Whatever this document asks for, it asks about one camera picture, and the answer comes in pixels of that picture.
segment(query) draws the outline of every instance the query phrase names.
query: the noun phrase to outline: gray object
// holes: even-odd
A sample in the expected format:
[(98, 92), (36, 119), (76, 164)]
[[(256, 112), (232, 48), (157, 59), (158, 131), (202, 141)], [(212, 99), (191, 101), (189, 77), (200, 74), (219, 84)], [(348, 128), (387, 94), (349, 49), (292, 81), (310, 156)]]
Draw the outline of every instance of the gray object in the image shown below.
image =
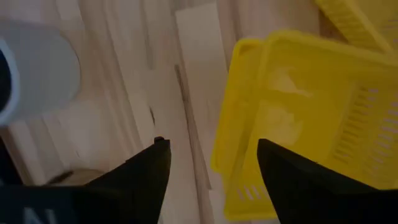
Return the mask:
[(57, 29), (0, 20), (0, 51), (11, 77), (10, 95), (0, 111), (0, 126), (59, 108), (77, 93), (78, 58)]

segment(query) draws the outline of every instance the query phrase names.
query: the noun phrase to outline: wooden plank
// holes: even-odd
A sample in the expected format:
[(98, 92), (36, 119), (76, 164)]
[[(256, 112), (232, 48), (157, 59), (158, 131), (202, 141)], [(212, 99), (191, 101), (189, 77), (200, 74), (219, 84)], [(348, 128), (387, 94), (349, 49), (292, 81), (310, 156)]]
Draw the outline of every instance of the wooden plank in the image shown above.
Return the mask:
[(116, 125), (116, 137), (125, 156), (131, 156), (134, 151), (139, 152), (142, 149), (142, 143), (127, 98), (126, 87), (123, 85), (123, 77), (109, 34), (103, 2), (80, 1), (79, 7), (89, 41), (93, 46), (92, 51), (98, 57), (100, 64), (101, 71), (98, 71), (96, 75), (104, 88), (108, 116)]
[(0, 136), (8, 150), (8, 153), (12, 159), (12, 162), (15, 165), (15, 168), (17, 169), (19, 176), (21, 177), (22, 182), (25, 185), (33, 185), (32, 175), (30, 174), (30, 171), (26, 166), (25, 160), (19, 152), (18, 147), (16, 146), (14, 137), (11, 135), (7, 128), (0, 129)]
[(203, 158), (203, 153), (200, 146), (197, 126), (195, 123), (195, 119), (193, 117), (193, 109), (188, 89), (188, 80), (185, 74), (185, 70), (182, 70), (180, 69), (180, 67), (176, 66), (175, 71), (177, 74), (178, 82), (180, 84), (182, 100), (184, 102), (184, 107), (185, 107), (185, 116), (188, 124), (188, 133), (192, 149), (195, 180), (198, 192), (200, 223), (212, 224), (215, 223), (215, 220), (214, 220), (214, 215), (213, 215), (214, 212), (211, 206), (211, 198), (209, 193), (209, 189), (211, 189), (210, 180), (208, 177), (206, 163)]
[(217, 0), (218, 19), (220, 20), (221, 36), (226, 58), (226, 64), (229, 68), (235, 43), (241, 36), (238, 9), (236, 1)]
[[(173, 18), (167, 9), (170, 6), (165, 0), (117, 0), (106, 2), (105, 12), (142, 142), (161, 135), (172, 143), (173, 158), (162, 223), (199, 223), (187, 122), (174, 69), (178, 63), (178, 48)], [(133, 17), (141, 22), (125, 23), (134, 21)], [(135, 55), (146, 55), (144, 67), (131, 63)]]
[(222, 189), (210, 169), (218, 115), (227, 79), (217, 6), (209, 3), (178, 11), (177, 25), (198, 136), (211, 188)]
[(236, 4), (240, 38), (265, 38), (281, 29), (319, 34), (318, 8), (312, 0), (246, 0)]
[(115, 76), (119, 86), (123, 82), (117, 80), (116, 72), (104, 74), (103, 53), (93, 33), (86, 30), (90, 21), (83, 21), (78, 1), (57, 0), (57, 11), (62, 18), (58, 27), (80, 60), (81, 90), (68, 107), (45, 116), (46, 124), (68, 167), (110, 170), (133, 155), (134, 147), (137, 151), (141, 147), (139, 143), (131, 146), (121, 134), (123, 129), (115, 118), (118, 106), (111, 97), (114, 83), (107, 81), (106, 75)]
[(1, 1), (0, 16), (20, 21), (29, 21), (53, 26), (58, 20), (53, 0)]

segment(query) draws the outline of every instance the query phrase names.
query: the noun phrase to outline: light wood surface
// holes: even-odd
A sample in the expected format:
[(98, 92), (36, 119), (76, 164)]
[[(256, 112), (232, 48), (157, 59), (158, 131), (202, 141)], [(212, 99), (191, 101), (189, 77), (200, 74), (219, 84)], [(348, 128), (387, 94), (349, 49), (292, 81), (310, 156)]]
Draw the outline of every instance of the light wood surface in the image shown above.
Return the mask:
[(210, 155), (236, 41), (279, 29), (336, 35), (312, 0), (0, 5), (1, 17), (60, 29), (81, 65), (81, 90), (69, 105), (1, 133), (24, 180), (43, 184), (77, 168), (108, 171), (163, 136), (171, 139), (172, 169), (159, 223), (229, 223)]

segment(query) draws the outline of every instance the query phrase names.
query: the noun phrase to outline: yellow plastic basket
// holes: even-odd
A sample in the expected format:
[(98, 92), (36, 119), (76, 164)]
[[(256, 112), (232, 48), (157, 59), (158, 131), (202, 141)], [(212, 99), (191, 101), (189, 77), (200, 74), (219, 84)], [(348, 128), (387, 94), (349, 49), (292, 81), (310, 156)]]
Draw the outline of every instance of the yellow plastic basket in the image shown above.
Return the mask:
[(261, 178), (266, 138), (379, 189), (396, 185), (398, 62), (295, 31), (233, 53), (212, 166), (230, 220), (275, 218)]
[(398, 50), (397, 0), (315, 0), (341, 33), (358, 47)]

